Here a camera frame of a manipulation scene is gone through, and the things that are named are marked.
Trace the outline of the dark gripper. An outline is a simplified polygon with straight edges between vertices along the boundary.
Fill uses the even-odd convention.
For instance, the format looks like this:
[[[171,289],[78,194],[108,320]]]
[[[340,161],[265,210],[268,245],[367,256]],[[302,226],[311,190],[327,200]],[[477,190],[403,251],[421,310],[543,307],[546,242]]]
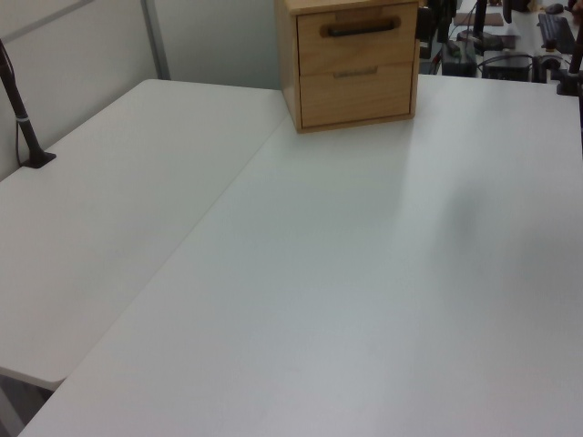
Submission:
[[[441,16],[437,26],[436,41],[438,43],[446,42],[446,17],[455,16],[457,11],[456,0],[428,0],[428,7],[432,10],[434,16]],[[452,40],[456,30],[455,18],[452,18],[448,33],[447,41]]]

